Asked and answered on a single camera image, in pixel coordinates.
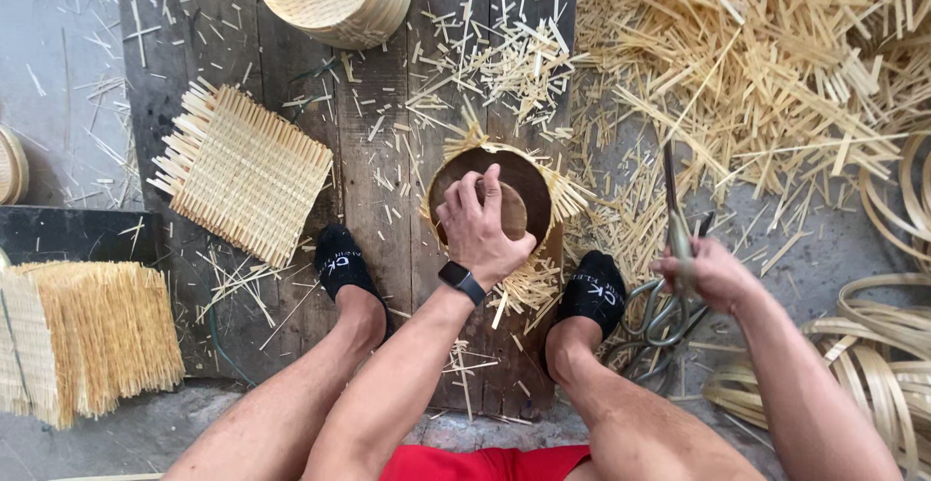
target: watch face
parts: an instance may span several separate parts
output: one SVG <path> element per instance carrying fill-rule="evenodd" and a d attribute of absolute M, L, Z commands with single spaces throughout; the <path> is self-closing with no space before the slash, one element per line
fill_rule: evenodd
<path fill-rule="evenodd" d="M 449 261 L 442 270 L 439 271 L 439 279 L 443 280 L 443 282 L 449 286 L 459 286 L 467 276 L 468 270 L 453 261 Z"/>

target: wooden board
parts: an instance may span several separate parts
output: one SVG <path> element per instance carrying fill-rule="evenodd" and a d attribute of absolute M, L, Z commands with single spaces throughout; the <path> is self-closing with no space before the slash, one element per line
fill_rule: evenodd
<path fill-rule="evenodd" d="M 262 35 L 261 65 L 253 73 L 262 83 L 264 105 L 276 110 L 286 118 L 293 118 L 297 107 L 282 108 L 285 101 L 295 97 L 333 94 L 335 80 L 328 72 L 321 72 L 316 77 L 295 80 L 302 74 L 320 68 L 323 62 L 332 57 L 333 50 L 308 39 L 307 35 L 290 24 L 276 17 L 268 7 L 259 0 L 259 33 Z M 325 144 L 333 152 L 332 185 L 320 191 L 320 195 L 310 211 L 305 225 L 305 237 L 312 237 L 309 244 L 316 245 L 320 229 L 331 222 L 340 222 L 343 214 L 343 183 L 341 174 L 343 164 L 340 162 L 339 129 L 332 117 L 337 117 L 335 102 L 328 106 L 325 102 L 308 105 L 295 123 L 307 135 Z M 336 307 L 330 297 L 319 286 L 311 292 L 305 285 L 317 281 L 317 272 L 312 265 L 314 252 L 298 250 L 291 262 L 294 265 L 293 278 L 278 282 L 278 297 L 282 310 L 276 320 L 282 321 L 302 299 L 305 302 L 291 317 L 289 324 L 282 328 L 265 352 L 280 358 L 279 365 L 285 366 L 304 355 L 336 324 Z"/>
<path fill-rule="evenodd" d="M 140 220 L 133 247 L 134 232 L 120 232 Z M 65 260 L 153 265 L 161 256 L 162 237 L 157 213 L 0 206 L 0 248 L 14 265 Z"/>
<path fill-rule="evenodd" d="M 428 59 L 437 59 L 436 55 L 440 52 L 436 47 L 437 43 L 452 48 L 452 46 L 449 46 L 448 41 L 442 33 L 434 36 L 436 33 L 434 23 L 431 23 L 430 18 L 421 13 L 421 11 L 427 11 L 437 16 L 455 12 L 456 18 L 462 21 L 463 7 L 460 6 L 460 3 L 465 3 L 466 1 L 468 0 L 411 0 L 408 21 L 413 26 L 413 30 L 409 32 L 410 35 L 408 36 L 409 57 L 413 57 L 413 51 L 418 41 L 421 43 L 420 49 L 426 50 L 425 57 Z M 472 17 L 479 23 L 487 25 L 489 17 L 488 0 L 472 0 L 472 5 L 474 7 Z M 449 29 L 447 34 L 449 40 L 461 39 L 463 36 L 462 29 L 459 28 Z M 450 50 L 449 57 L 451 61 L 457 64 L 459 63 L 459 54 L 456 53 L 454 48 Z M 409 72 L 421 76 L 428 76 L 432 79 L 436 76 L 436 67 L 433 64 L 426 64 L 423 62 L 418 62 L 416 64 L 409 63 Z M 444 70 L 443 76 L 448 76 L 448 74 L 449 71 Z M 415 77 L 409 77 L 409 80 L 412 87 L 412 96 L 417 94 L 423 87 L 429 86 L 425 84 L 426 80 Z M 460 114 L 460 107 L 463 105 L 463 96 L 456 90 L 455 85 L 448 84 L 437 91 L 436 94 L 440 99 L 451 105 L 452 108 L 448 110 L 429 111 L 430 117 L 465 129 L 466 124 Z M 473 104 L 473 107 L 479 115 L 482 127 L 484 127 L 486 120 L 485 109 L 482 108 L 481 105 Z M 436 170 L 442 165 L 443 138 L 449 137 L 450 132 L 438 124 L 427 126 L 418 131 L 419 133 L 412 134 L 414 139 L 411 142 L 411 148 L 414 149 L 415 156 L 420 155 L 420 159 L 418 160 L 421 160 L 423 164 L 418 166 L 418 170 L 421 178 L 424 180 L 423 184 L 429 186 L 433 174 L 436 173 Z M 420 188 L 420 181 L 416 180 L 415 175 L 411 175 L 411 180 L 409 182 L 412 187 L 412 195 L 423 194 L 425 192 L 425 189 Z M 419 306 L 424 303 L 427 297 L 430 297 L 430 294 L 432 294 L 436 286 L 439 285 L 436 273 L 446 264 L 449 258 L 445 252 L 437 246 L 433 233 L 430 231 L 430 225 L 424 219 L 418 218 L 416 221 L 413 221 L 411 242 L 413 254 L 411 261 L 414 290 L 413 297 L 415 304 Z M 469 341 L 469 350 L 471 352 L 491 355 L 486 352 L 485 341 L 476 339 L 476 335 L 481 332 L 481 325 L 488 322 L 490 321 L 485 319 L 485 316 L 482 315 L 480 310 L 477 310 L 476 313 L 469 316 L 468 320 L 465 322 L 465 328 L 463 332 L 459 334 L 459 339 Z M 472 407 L 473 410 L 478 412 L 483 411 L 481 400 L 484 382 L 483 374 L 485 370 L 487 370 L 487 368 L 476 368 L 472 370 L 475 372 L 475 376 L 468 377 L 469 396 Z M 453 385 L 453 381 L 460 382 L 461 379 L 456 374 L 442 375 L 439 380 L 439 385 L 436 387 L 436 393 L 433 396 L 431 405 L 459 408 L 461 410 L 466 409 L 466 397 L 463 393 L 463 387 Z"/>
<path fill-rule="evenodd" d="M 124 32 L 129 33 L 136 23 L 127 0 L 123 1 L 121 20 Z M 286 118 L 292 118 L 297 107 L 282 107 L 283 103 L 298 96 L 332 94 L 330 106 L 326 102 L 310 105 L 296 120 L 305 133 L 326 144 L 334 154 L 334 181 L 321 192 L 306 223 L 305 235 L 317 237 L 320 227 L 331 221 L 348 225 L 362 247 L 379 289 L 387 296 L 389 306 L 403 312 L 415 311 L 436 288 L 436 272 L 447 260 L 436 246 L 428 226 L 418 216 L 417 208 L 419 196 L 424 192 L 421 184 L 428 184 L 440 165 L 442 141 L 451 132 L 439 125 L 436 128 L 417 127 L 413 115 L 403 108 L 404 102 L 424 86 L 424 81 L 416 76 L 433 77 L 435 74 L 428 73 L 432 65 L 413 64 L 407 60 L 418 41 L 421 49 L 427 51 L 427 57 L 436 52 L 437 42 L 448 43 L 444 35 L 434 35 L 436 27 L 421 11 L 432 11 L 437 15 L 455 12 L 457 19 L 462 21 L 463 7 L 460 4 L 467 0 L 413 0 L 408 14 L 410 26 L 402 24 L 390 38 L 386 51 L 381 48 L 362 53 L 346 50 L 347 59 L 353 65 L 354 78 L 362 81 L 359 83 L 349 82 L 346 76 L 343 50 L 332 49 L 306 37 L 274 16 L 262 0 L 192 0 L 185 3 L 169 0 L 169 11 L 178 19 L 174 25 L 169 25 L 164 16 L 158 16 L 160 7 L 153 10 L 148 0 L 139 1 L 142 28 L 162 25 L 161 30 L 144 36 L 146 68 L 141 65 L 137 40 L 127 40 L 125 46 L 128 79 L 134 88 L 129 97 L 142 178 L 151 177 L 154 173 L 156 167 L 149 159 L 164 150 L 165 145 L 160 138 L 169 133 L 170 119 L 180 113 L 179 97 L 186 90 L 187 82 L 197 76 L 203 76 L 213 84 L 236 84 L 243 81 L 248 69 L 250 74 L 242 88 Z M 472 0 L 471 18 L 486 25 L 490 20 L 494 22 L 497 12 L 492 11 L 490 5 L 495 2 Z M 575 0 L 562 2 L 568 2 L 568 6 L 560 20 L 560 29 L 564 36 L 571 38 L 574 35 Z M 239 6 L 239 10 L 232 7 L 233 3 Z M 532 8 L 530 0 L 525 6 L 529 26 L 535 26 L 538 13 L 539 16 L 553 13 L 552 0 L 538 3 L 539 11 Z M 186 17 L 184 10 L 191 17 Z M 221 20 L 238 28 L 231 28 Z M 213 32 L 211 24 L 223 34 L 224 39 Z M 450 29 L 448 35 L 449 40 L 459 39 L 462 29 Z M 489 37 L 487 31 L 483 37 Z M 172 41 L 179 39 L 184 43 L 171 45 Z M 458 63 L 458 54 L 452 54 Z M 331 72 L 295 80 L 298 75 L 311 72 L 331 58 L 338 63 L 333 73 L 339 81 Z M 223 68 L 216 68 L 211 63 Z M 462 94 L 452 86 L 437 94 L 452 108 L 431 111 L 430 116 L 453 125 L 464 125 L 459 114 Z M 356 107 L 356 100 L 359 103 L 374 100 L 375 103 Z M 530 140 L 533 135 L 530 130 L 522 130 L 520 136 L 514 138 L 511 133 L 513 117 L 503 106 L 492 105 L 487 110 L 478 103 L 473 106 L 479 112 L 485 130 L 496 140 L 500 137 L 500 140 L 520 147 L 542 146 L 544 152 L 553 156 L 559 153 L 549 143 Z M 383 116 L 379 109 L 384 111 L 381 130 L 369 141 L 372 126 Z M 395 123 L 410 126 L 413 130 L 395 130 Z M 568 123 L 569 106 L 563 97 L 557 117 L 549 127 L 568 126 Z M 403 134 L 403 137 L 399 135 L 396 139 L 395 133 Z M 405 137 L 411 146 L 413 161 Z M 393 190 L 375 180 L 373 173 L 376 171 Z M 415 172 L 420 173 L 421 180 Z M 402 197 L 401 187 L 405 183 L 411 185 L 411 193 Z M 207 350 L 212 348 L 207 338 L 209 327 L 194 322 L 194 305 L 207 304 L 209 288 L 218 285 L 213 268 L 195 252 L 206 254 L 207 249 L 214 246 L 218 263 L 227 271 L 242 263 L 245 255 L 229 249 L 225 241 L 171 212 L 168 196 L 148 185 L 144 185 L 144 198 L 146 209 L 162 213 L 165 224 L 173 228 L 173 235 L 165 238 L 165 253 L 169 255 L 165 264 L 166 268 L 172 269 L 172 280 L 177 276 L 180 284 L 177 286 L 178 297 L 173 297 L 172 301 L 188 373 L 239 378 L 239 374 L 227 364 L 207 356 Z M 388 213 L 391 213 L 390 220 L 385 213 L 386 205 Z M 320 341 L 336 322 L 336 308 L 322 290 L 307 295 L 310 288 L 305 285 L 316 281 L 316 272 L 310 264 L 312 258 L 313 252 L 298 251 L 292 261 L 293 268 L 281 273 L 283 279 L 260 280 L 262 301 L 276 321 L 283 321 L 306 296 L 300 309 L 272 337 L 263 352 L 258 348 L 271 336 L 273 329 L 251 297 L 234 295 L 229 301 L 214 307 L 224 350 L 250 379 L 264 380 L 284 368 Z M 527 354 L 520 354 L 510 333 L 522 334 L 523 318 L 506 319 L 497 331 L 492 331 L 493 316 L 490 309 L 477 310 L 460 335 L 470 342 L 473 352 L 503 357 L 501 366 L 478 368 L 474 370 L 476 375 L 470 376 L 473 409 L 488 414 L 533 417 L 548 408 L 552 400 L 552 385 L 541 379 L 535 354 L 535 349 L 543 344 L 547 323 L 541 323 L 543 328 L 534 330 L 530 337 L 521 338 Z M 392 316 L 395 325 L 400 325 L 404 319 Z M 518 379 L 530 389 L 531 401 L 528 402 L 526 394 L 517 386 Z M 452 380 L 451 374 L 443 378 L 433 404 L 465 408 L 463 390 L 451 385 Z"/>
<path fill-rule="evenodd" d="M 536 27 L 540 19 L 553 17 L 553 2 L 554 0 L 539 0 L 531 3 L 528 0 L 523 10 L 527 18 L 526 24 L 533 28 Z M 576 28 L 576 0 L 560 0 L 561 5 L 562 3 L 567 3 L 567 5 L 558 25 L 566 44 L 570 49 L 573 49 L 573 36 Z M 509 12 L 510 17 L 516 15 L 516 10 Z M 493 35 L 492 46 L 500 43 L 501 37 Z M 569 93 L 570 88 L 567 86 L 563 95 L 554 98 L 558 105 L 557 113 L 556 117 L 547 125 L 549 130 L 570 126 Z M 550 143 L 540 138 L 538 135 L 540 132 L 539 127 L 522 126 L 515 137 L 514 122 L 515 117 L 509 109 L 500 104 L 492 104 L 489 106 L 486 132 L 492 137 L 500 137 L 501 141 L 520 148 L 540 148 L 542 154 L 552 157 L 554 166 L 558 157 L 562 154 L 563 160 L 560 171 L 565 174 L 568 165 L 568 159 L 565 158 L 566 147 L 560 143 Z M 550 237 L 551 243 L 547 245 L 544 257 L 552 257 L 554 260 L 558 260 L 561 265 L 562 243 L 555 243 L 555 240 L 562 237 L 562 230 L 554 226 L 554 231 L 551 232 Z M 482 336 L 487 341 L 486 349 L 495 352 L 495 356 L 502 357 L 506 363 L 510 364 L 508 367 L 482 369 L 484 370 L 486 384 L 482 404 L 486 410 L 494 410 L 497 407 L 501 413 L 509 417 L 536 417 L 541 411 L 549 409 L 552 404 L 554 385 L 542 374 L 539 368 L 539 353 L 543 351 L 547 328 L 551 319 L 555 316 L 556 309 L 552 308 L 546 319 L 541 321 L 537 328 L 529 332 L 527 336 L 523 335 L 524 320 L 522 317 L 503 318 L 497 330 L 492 330 L 489 323 L 483 323 L 484 331 Z M 520 343 L 524 348 L 523 352 L 514 342 L 512 334 L 517 335 L 520 339 Z M 530 399 L 519 388 L 518 380 L 530 391 Z"/>

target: concrete floor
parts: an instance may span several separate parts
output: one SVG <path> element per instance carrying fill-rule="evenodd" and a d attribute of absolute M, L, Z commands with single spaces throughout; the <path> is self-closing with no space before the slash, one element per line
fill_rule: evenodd
<path fill-rule="evenodd" d="M 116 1 L 0 0 L 0 28 L 0 124 L 30 165 L 19 204 L 142 210 Z"/>
<path fill-rule="evenodd" d="M 104 94 L 94 118 L 94 106 L 87 100 L 93 89 L 77 88 L 101 77 L 123 76 L 119 25 L 104 29 L 104 24 L 100 24 L 90 10 L 96 11 L 105 25 L 118 21 L 112 0 L 0 0 L 0 27 L 5 29 L 0 38 L 0 79 L 3 80 L 0 83 L 0 122 L 12 126 L 22 137 L 32 176 L 37 181 L 26 202 L 112 207 L 119 200 L 121 182 L 127 181 L 123 206 L 141 208 L 138 177 L 128 173 L 131 171 L 119 162 L 127 160 L 129 147 L 128 130 L 121 122 L 127 115 L 126 108 L 121 106 L 125 103 L 122 89 Z M 62 29 L 66 35 L 67 76 Z M 93 38 L 94 32 L 111 47 L 105 48 L 85 38 Z M 27 64 L 46 96 L 38 95 Z M 65 90 L 68 79 L 72 87 L 70 106 L 67 104 L 69 91 Z M 70 137 L 67 143 L 64 141 L 66 123 Z M 86 127 L 103 144 L 109 145 L 118 159 L 104 153 Z M 640 125 L 631 127 L 629 130 L 623 128 L 621 135 L 636 133 Z M 607 158 L 602 163 L 606 168 L 616 165 Z M 113 179 L 114 183 L 101 184 L 98 179 Z M 97 191 L 100 193 L 87 201 L 76 199 Z M 852 196 L 846 206 L 859 210 L 857 201 L 858 196 Z M 724 237 L 736 241 L 740 225 L 749 225 L 764 202 L 753 201 L 751 189 L 733 190 L 727 206 L 739 214 L 731 222 L 735 230 Z M 819 204 L 819 198 L 812 202 L 813 207 Z M 774 206 L 774 202 L 770 204 L 770 210 Z M 700 213 L 708 208 L 706 198 L 699 196 L 687 204 L 687 213 Z M 824 234 L 819 239 L 817 232 L 822 224 Z M 882 240 L 862 212 L 825 209 L 809 217 L 805 228 L 816 234 L 799 241 L 762 280 L 786 305 L 798 324 L 826 311 L 832 313 L 838 291 L 850 281 L 913 269 L 913 263 Z M 767 244 L 769 253 L 773 254 L 786 240 L 779 228 L 769 236 L 762 234 L 762 225 L 757 225 L 754 231 L 750 248 L 743 250 L 743 255 Z M 762 261 L 749 265 L 758 273 Z M 787 273 L 794 278 L 798 296 L 787 282 Z M 716 321 L 724 323 L 725 333 L 707 327 Z M 720 316 L 706 322 L 694 339 L 743 345 L 733 321 Z M 731 357 L 713 352 L 690 352 L 686 355 L 687 362 L 692 356 L 709 367 Z M 699 392 L 705 375 L 702 368 L 687 366 L 686 393 Z M 114 414 L 96 421 L 81 421 L 66 432 L 52 431 L 30 417 L 0 414 L 0 481 L 164 472 L 203 428 L 240 396 L 238 388 L 224 383 L 191 381 L 176 393 L 150 393 L 125 400 Z M 705 401 L 681 405 L 715 428 L 768 478 L 784 479 L 774 453 L 736 427 L 719 410 Z M 754 432 L 768 440 L 765 432 Z M 434 420 L 425 416 L 406 442 L 467 451 L 481 447 L 533 449 L 585 443 L 587 439 L 588 433 L 576 412 L 564 403 L 557 403 L 533 426 L 505 424 L 485 417 L 469 423 L 464 415 L 452 413 Z"/>

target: metal scissors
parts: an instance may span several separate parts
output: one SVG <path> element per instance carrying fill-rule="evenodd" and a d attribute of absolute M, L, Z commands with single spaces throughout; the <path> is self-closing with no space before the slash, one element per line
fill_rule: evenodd
<path fill-rule="evenodd" d="M 632 337 L 640 337 L 640 339 L 623 343 L 611 349 L 605 355 L 606 359 L 604 361 L 605 364 L 611 363 L 623 351 L 641 348 L 621 373 L 623 377 L 638 384 L 643 384 L 650 378 L 665 373 L 669 368 L 669 363 L 679 352 L 678 348 L 673 347 L 690 336 L 707 315 L 707 307 L 697 298 L 694 291 L 694 272 L 692 270 L 694 254 L 692 253 L 692 244 L 689 241 L 688 227 L 685 224 L 685 218 L 682 216 L 676 196 L 676 175 L 672 164 L 671 143 L 665 144 L 663 158 L 666 176 L 666 204 L 669 210 L 667 244 L 671 255 L 681 262 L 681 269 L 676 276 L 672 296 L 659 309 L 659 293 L 666 285 L 665 279 L 654 280 L 638 286 L 627 295 L 626 301 L 629 304 L 639 295 L 648 291 L 650 293 L 644 309 L 643 321 L 639 327 L 633 328 L 624 318 L 621 319 L 622 329 Z M 699 237 L 707 235 L 713 219 L 714 212 L 705 217 L 698 229 Z M 654 359 L 655 363 L 645 373 L 637 375 L 644 363 L 644 359 L 650 353 L 657 353 L 657 357 Z M 668 387 L 669 376 L 669 374 L 666 374 L 659 386 L 659 391 L 663 391 Z"/>

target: hand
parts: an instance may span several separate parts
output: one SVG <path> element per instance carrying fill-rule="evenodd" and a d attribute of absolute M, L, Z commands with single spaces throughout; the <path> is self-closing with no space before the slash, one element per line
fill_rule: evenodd
<path fill-rule="evenodd" d="M 740 261 L 714 238 L 689 238 L 692 242 L 692 261 L 695 291 L 717 312 L 736 314 L 741 305 L 766 289 Z M 671 284 L 680 269 L 679 259 L 665 256 L 650 263 L 650 269 L 662 273 Z"/>
<path fill-rule="evenodd" d="M 469 172 L 443 194 L 446 202 L 436 207 L 436 215 L 446 230 L 449 259 L 472 272 L 486 292 L 523 264 L 536 246 L 527 232 L 521 240 L 510 240 L 501 229 L 501 166 L 488 167 L 482 176 Z M 485 183 L 485 206 L 479 204 L 475 185 Z"/>

